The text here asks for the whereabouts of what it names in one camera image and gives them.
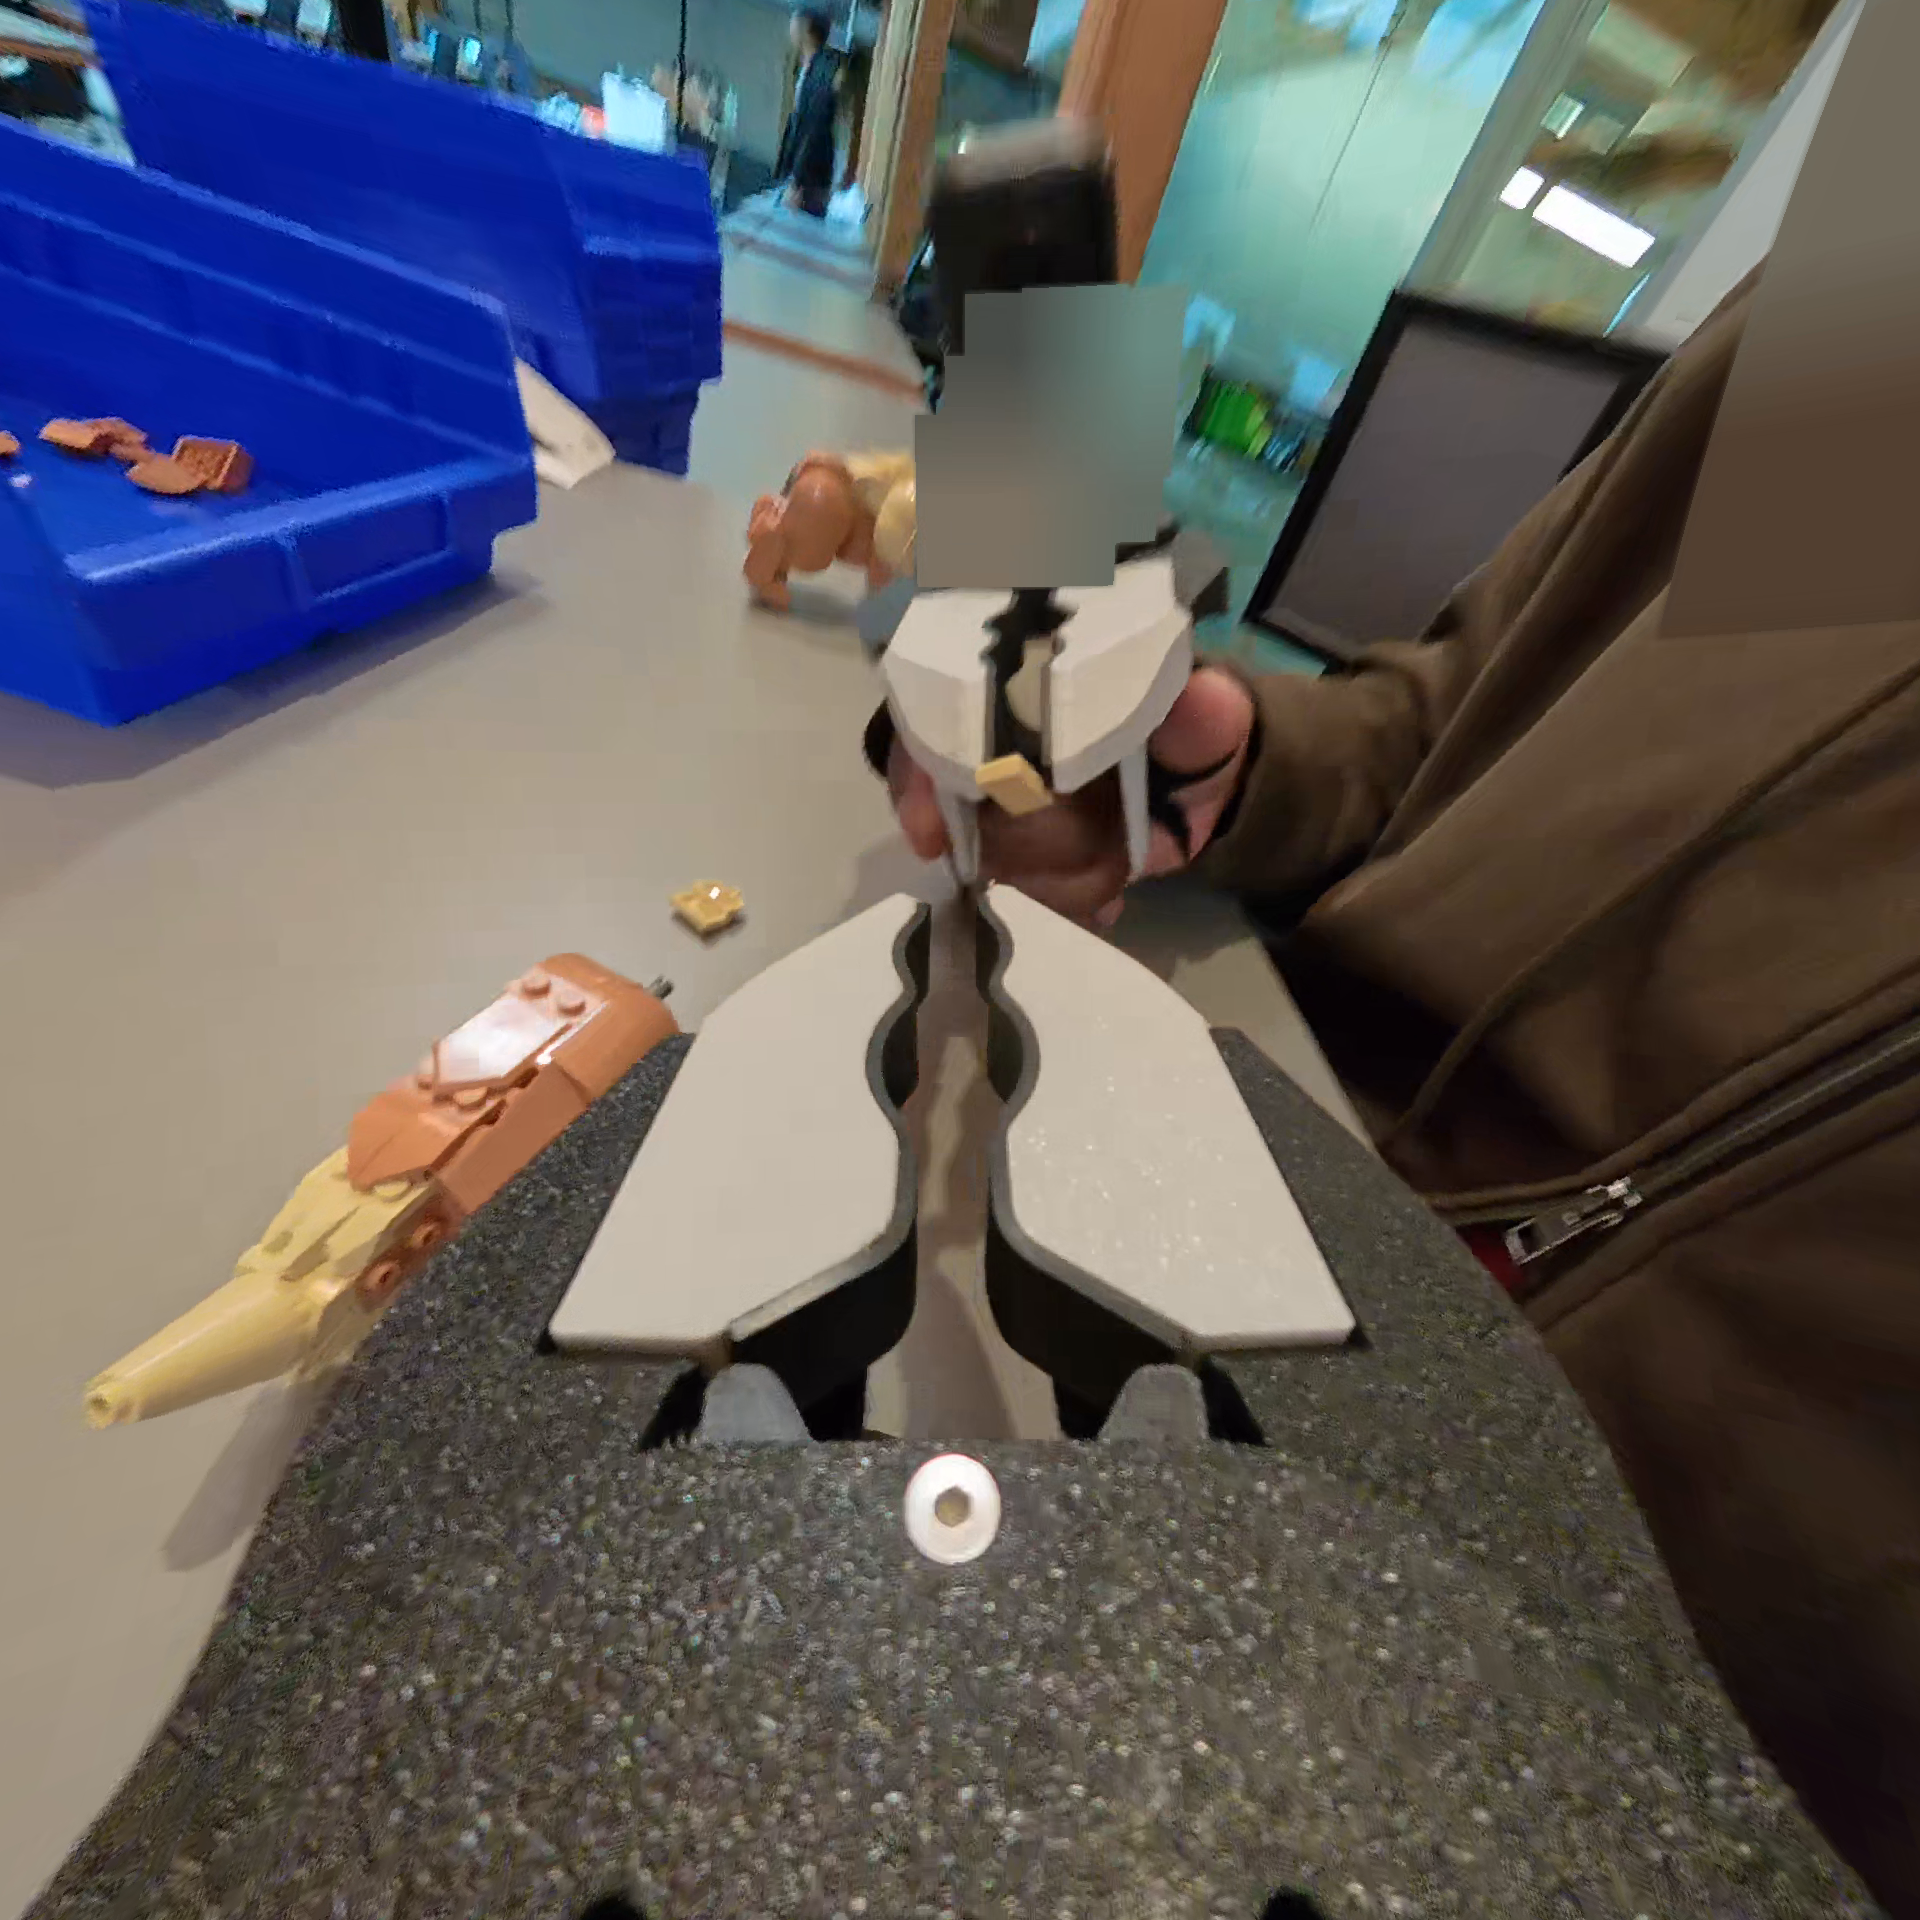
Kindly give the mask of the stack of blue bins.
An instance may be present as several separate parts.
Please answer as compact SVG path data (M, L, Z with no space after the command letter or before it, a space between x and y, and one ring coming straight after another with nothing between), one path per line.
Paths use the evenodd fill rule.
M694 157L169 4L85 16L141 164L492 296L518 362L620 461L688 472L725 365L722 245Z

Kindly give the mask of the grey desk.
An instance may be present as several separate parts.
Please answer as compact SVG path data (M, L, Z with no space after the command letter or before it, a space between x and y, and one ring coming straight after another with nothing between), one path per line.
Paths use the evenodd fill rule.
M89 1430L85 1381L538 958L665 976L693 1026L945 893L862 765L850 614L736 576L789 456L906 442L886 375L732 342L688 483L545 487L481 587L117 731L4 702L4 1916L174 1702L316 1404ZM694 880L744 922L675 923Z

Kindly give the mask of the person's right hand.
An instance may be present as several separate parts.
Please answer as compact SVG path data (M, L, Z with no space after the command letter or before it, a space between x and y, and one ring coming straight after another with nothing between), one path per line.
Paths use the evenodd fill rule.
M976 878L1010 885L1070 922L1110 925L1133 880L1181 872L1208 851L1236 808L1256 740L1250 680L1198 664L1147 740L1147 764L1162 770L1179 827L1147 822L1139 871L1129 866L1121 791L1102 779L1020 818L984 804Z

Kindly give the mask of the person's right forearm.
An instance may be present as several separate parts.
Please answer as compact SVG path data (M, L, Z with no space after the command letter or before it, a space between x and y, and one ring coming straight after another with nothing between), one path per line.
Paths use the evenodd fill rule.
M1739 279L1419 637L1322 676L1230 668L1256 717L1194 846L1200 880L1248 899L1326 891L1400 818L1497 760L1669 590L1760 279Z

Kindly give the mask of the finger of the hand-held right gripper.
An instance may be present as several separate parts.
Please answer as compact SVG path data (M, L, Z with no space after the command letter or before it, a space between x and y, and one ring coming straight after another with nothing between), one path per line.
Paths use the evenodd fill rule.
M973 797L993 754L993 662L998 590L916 591L881 655L886 706L934 787Z
M1042 680L1042 770L1070 795L1146 754L1194 670L1174 562L1146 556L1105 586L1052 591L1062 621Z

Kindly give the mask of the blue plastic bin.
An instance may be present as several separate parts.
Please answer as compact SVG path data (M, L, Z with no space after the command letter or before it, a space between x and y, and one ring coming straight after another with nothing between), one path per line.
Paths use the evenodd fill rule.
M538 516L497 302L4 122L4 693L117 726L490 573ZM36 439L240 442L156 496Z

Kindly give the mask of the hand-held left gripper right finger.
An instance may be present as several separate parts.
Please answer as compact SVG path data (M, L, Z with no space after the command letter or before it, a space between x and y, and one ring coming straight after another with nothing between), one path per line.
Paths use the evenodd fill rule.
M1209 1021L1034 899L976 904L1003 1080L993 1226L1014 1260L1172 1354L1347 1344L1356 1314Z

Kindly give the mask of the black framed grey panel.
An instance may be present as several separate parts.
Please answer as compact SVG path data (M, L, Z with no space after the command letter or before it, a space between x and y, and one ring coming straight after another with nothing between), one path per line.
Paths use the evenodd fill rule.
M1669 350L1397 290L1244 623L1322 664L1419 637L1625 419Z

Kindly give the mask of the wooden pillar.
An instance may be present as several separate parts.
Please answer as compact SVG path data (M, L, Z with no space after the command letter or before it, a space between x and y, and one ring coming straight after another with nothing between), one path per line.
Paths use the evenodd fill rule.
M1059 111L1099 126L1118 195L1118 272L1133 282L1160 219L1225 3L1086 3Z

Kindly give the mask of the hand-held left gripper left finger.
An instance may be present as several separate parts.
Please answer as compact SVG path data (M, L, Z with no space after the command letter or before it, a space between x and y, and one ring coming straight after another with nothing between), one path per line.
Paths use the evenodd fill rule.
M899 1263L920 1170L923 903L886 896L693 1038L547 1333L561 1354L725 1360Z

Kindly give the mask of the white paper sheet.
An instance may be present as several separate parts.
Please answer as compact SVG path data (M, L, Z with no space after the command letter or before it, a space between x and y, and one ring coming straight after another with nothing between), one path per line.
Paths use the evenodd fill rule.
M614 466L610 439L580 406L522 359L514 363L514 378L536 472L545 484L574 491Z

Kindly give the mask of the brown tan brick arm model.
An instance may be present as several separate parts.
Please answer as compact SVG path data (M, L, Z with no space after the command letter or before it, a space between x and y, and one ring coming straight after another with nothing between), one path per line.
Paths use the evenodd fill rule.
M577 950L516 973L362 1106L226 1285L88 1381L88 1423L341 1371L492 1198L678 1035L670 994Z

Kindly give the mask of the brown tan brick figure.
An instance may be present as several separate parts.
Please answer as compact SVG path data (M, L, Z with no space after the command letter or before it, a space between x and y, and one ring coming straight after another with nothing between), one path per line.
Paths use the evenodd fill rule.
M858 567L877 590L916 572L920 493L909 450L811 450L747 523L744 580L755 604L790 607L794 573Z

